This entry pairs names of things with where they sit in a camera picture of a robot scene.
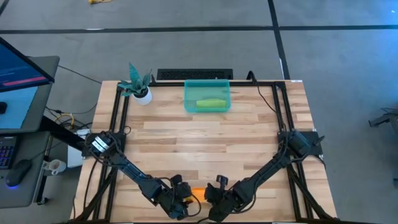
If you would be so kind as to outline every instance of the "monitor screen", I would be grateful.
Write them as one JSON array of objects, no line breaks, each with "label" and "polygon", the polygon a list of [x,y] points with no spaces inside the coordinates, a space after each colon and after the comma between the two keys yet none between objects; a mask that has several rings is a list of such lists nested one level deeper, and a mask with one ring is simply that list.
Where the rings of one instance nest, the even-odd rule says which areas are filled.
[{"label": "monitor screen", "polygon": [[53,78],[0,38],[0,92],[45,85]]}]

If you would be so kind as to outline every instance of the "wooden table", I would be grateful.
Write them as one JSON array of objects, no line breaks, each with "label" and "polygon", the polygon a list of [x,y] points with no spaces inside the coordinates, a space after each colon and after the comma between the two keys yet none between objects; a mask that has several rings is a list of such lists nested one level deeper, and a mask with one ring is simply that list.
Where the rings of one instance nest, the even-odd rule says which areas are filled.
[{"label": "wooden table", "polygon": [[[92,131],[109,129],[117,81],[103,82],[95,111]],[[287,93],[296,129],[313,129],[313,122],[302,82],[286,81]],[[260,87],[269,104],[275,108],[271,87]],[[231,86],[232,107],[225,114],[188,114],[183,107],[183,87],[151,87],[153,101],[139,106],[131,98],[126,124],[132,131],[127,135],[125,154],[146,174],[172,177],[181,174],[191,187],[219,186],[218,174],[229,178],[229,186],[253,175],[271,160],[277,149],[277,118],[253,86]],[[284,110],[279,93],[282,111]],[[123,100],[119,105],[120,120]],[[76,214],[83,208],[88,176],[94,159],[82,167],[76,192]],[[303,162],[308,189],[318,203],[336,216],[324,166],[310,156]],[[94,196],[101,166],[94,170],[87,203]],[[305,210],[298,190],[302,216]],[[99,217],[104,217],[107,193],[103,197]],[[201,213],[186,222],[207,217],[210,204],[202,203]],[[190,214],[198,210],[193,203]],[[280,170],[257,191],[252,210],[230,215],[225,221],[270,222],[293,221],[294,211],[286,170]],[[119,171],[111,222],[176,222],[160,206],[154,207],[144,198],[137,185]]]}]

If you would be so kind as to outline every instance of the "black keyboard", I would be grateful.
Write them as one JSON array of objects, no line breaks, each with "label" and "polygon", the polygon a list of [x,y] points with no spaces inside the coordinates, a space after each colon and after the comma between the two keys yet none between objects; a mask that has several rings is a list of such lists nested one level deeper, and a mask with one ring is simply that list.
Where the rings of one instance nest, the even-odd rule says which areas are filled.
[{"label": "black keyboard", "polygon": [[0,169],[10,169],[15,158],[17,136],[0,137]]},{"label": "black keyboard", "polygon": [[233,80],[232,69],[158,69],[157,80],[228,79]]}]

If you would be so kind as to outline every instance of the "green object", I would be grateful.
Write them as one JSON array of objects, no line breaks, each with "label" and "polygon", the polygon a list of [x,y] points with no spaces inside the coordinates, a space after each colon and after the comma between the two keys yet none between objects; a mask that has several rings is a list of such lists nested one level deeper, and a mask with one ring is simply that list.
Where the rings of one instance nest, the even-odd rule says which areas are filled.
[{"label": "green object", "polygon": [[122,93],[122,96],[129,96],[131,94],[141,95],[145,93],[145,90],[150,84],[150,75],[152,70],[150,70],[149,73],[146,73],[144,78],[141,78],[137,69],[131,63],[129,63],[129,69],[131,83],[120,80],[122,83],[118,84],[118,86],[125,90],[125,92]]},{"label": "green object", "polygon": [[231,108],[229,80],[186,80],[184,108],[189,113],[225,113]]}]

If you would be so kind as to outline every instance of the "yellow object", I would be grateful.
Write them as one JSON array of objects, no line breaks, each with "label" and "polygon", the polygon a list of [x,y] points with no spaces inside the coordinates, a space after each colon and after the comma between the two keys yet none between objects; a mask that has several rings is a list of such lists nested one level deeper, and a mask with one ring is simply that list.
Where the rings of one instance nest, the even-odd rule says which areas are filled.
[{"label": "yellow object", "polygon": [[[205,199],[205,189],[203,187],[194,187],[191,189],[192,194],[198,198],[199,202],[206,202]],[[190,196],[187,198],[188,201],[195,202],[196,200]]]},{"label": "yellow object", "polygon": [[226,107],[226,100],[207,99],[197,100],[197,108],[224,108]]},{"label": "yellow object", "polygon": [[62,118],[64,116],[69,116],[72,119],[72,122],[70,123],[70,126],[69,126],[69,129],[70,129],[73,126],[74,122],[75,122],[75,118],[73,117],[73,115],[71,113],[60,114],[59,116],[57,116],[57,118],[55,118],[54,122],[57,122],[60,118]]},{"label": "yellow object", "polygon": [[97,3],[106,3],[106,2],[111,2],[113,0],[88,0],[88,3],[90,4],[97,4]]}]

